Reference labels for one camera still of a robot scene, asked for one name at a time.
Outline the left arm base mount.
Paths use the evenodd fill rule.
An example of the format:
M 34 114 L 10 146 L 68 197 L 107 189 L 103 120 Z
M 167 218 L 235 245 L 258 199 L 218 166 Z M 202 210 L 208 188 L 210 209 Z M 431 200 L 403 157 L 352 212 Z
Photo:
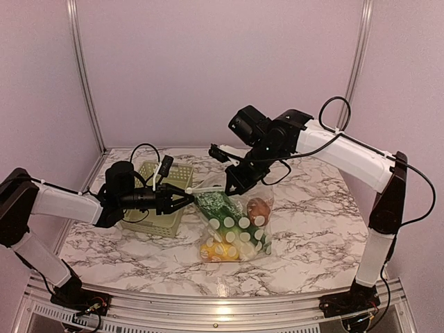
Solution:
M 77 316 L 96 314 L 105 316 L 110 306 L 108 293 L 83 288 L 80 278 L 73 272 L 61 287 L 54 287 L 51 302 L 62 307 L 76 310 Z

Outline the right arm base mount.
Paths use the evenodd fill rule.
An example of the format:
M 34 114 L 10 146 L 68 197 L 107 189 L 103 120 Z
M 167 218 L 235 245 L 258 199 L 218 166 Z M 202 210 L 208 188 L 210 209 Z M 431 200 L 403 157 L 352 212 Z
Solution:
M 379 307 L 380 304 L 375 285 L 365 287 L 353 280 L 347 291 L 321 296 L 319 309 L 324 317 L 331 318 Z

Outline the yellow lemon toy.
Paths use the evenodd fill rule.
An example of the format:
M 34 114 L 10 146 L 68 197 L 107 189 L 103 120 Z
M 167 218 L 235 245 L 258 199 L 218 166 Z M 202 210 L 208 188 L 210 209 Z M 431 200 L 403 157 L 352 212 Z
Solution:
M 200 258 L 207 262 L 236 262 L 239 261 L 239 251 L 230 244 L 203 244 Z

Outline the brown orange round toy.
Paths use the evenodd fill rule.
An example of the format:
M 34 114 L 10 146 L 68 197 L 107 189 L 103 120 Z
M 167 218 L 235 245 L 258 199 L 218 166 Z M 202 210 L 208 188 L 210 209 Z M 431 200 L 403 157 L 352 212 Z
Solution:
M 264 227 L 268 224 L 271 208 L 267 202 L 261 198 L 252 198 L 247 203 L 247 215 L 250 222 L 257 227 Z

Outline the green bok choy toy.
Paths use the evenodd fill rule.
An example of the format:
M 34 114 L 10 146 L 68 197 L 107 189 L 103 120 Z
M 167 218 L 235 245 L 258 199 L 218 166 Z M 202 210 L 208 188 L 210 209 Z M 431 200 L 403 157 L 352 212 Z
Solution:
M 250 261 L 258 255 L 239 238 L 242 230 L 252 223 L 222 191 L 196 195 L 196 206 L 203 215 L 208 237 L 203 244 L 230 244 L 239 251 L 239 262 Z

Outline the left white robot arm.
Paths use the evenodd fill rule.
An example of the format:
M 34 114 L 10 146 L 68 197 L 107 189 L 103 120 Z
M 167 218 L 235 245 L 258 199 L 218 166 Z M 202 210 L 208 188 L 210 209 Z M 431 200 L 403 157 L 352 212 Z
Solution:
M 32 178 L 25 169 L 15 169 L 1 184 L 1 245 L 23 258 L 54 287 L 74 309 L 87 304 L 87 292 L 78 277 L 50 251 L 28 226 L 32 215 L 54 216 L 111 228 L 127 210 L 158 215 L 174 212 L 193 203 L 194 196 L 170 184 L 137 187 L 142 177 L 129 162 L 117 162 L 105 172 L 97 194 L 83 194 Z

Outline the clear zip top bag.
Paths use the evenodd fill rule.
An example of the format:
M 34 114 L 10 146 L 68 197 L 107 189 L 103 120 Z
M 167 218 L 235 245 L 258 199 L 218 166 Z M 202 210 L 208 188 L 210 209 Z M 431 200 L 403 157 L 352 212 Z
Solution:
M 217 174 L 186 188 L 205 225 L 200 242 L 204 262 L 250 262 L 272 253 L 274 193 L 257 185 L 242 195 L 225 194 L 225 176 Z

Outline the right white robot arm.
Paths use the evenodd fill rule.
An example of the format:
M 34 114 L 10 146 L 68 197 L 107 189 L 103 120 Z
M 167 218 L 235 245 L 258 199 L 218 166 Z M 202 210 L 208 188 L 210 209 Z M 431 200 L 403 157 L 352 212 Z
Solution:
M 242 155 L 231 146 L 219 147 L 232 162 L 226 170 L 227 195 L 244 194 L 252 189 L 269 173 L 274 161 L 309 156 L 354 176 L 376 191 L 368 240 L 355 276 L 357 285 L 343 297 L 343 304 L 349 310 L 361 309 L 370 300 L 369 287 L 375 285 L 402 224 L 406 156 L 378 153 L 340 130 L 322 127 L 310 114 L 298 110 L 287 110 L 271 120 L 249 105 L 238 111 L 229 127 L 250 150 Z

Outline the green perforated plastic basket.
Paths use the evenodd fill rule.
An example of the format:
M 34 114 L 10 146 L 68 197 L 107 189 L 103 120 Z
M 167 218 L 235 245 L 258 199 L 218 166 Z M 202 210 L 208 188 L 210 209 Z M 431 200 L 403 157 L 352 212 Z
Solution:
M 144 205 L 144 210 L 124 210 L 124 218 L 119 225 L 133 232 L 174 238 L 185 206 L 193 203 L 185 190 L 192 183 L 194 168 L 189 164 L 174 162 L 165 177 L 160 173 L 155 176 L 156 168 L 157 162 L 144 161 L 138 173 L 146 184 L 143 185 L 138 179 L 135 181 L 136 188 L 150 191 L 153 203 L 148 203 L 146 195 L 136 195 L 136 201 Z

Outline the bright green pepper toy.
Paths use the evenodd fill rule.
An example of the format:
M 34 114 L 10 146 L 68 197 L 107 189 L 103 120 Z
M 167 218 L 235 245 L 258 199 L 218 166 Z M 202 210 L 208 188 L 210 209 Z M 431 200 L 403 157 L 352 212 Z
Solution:
M 239 238 L 249 249 L 253 250 L 255 254 L 271 254 L 272 237 L 265 228 L 251 224 L 245 230 L 241 231 Z

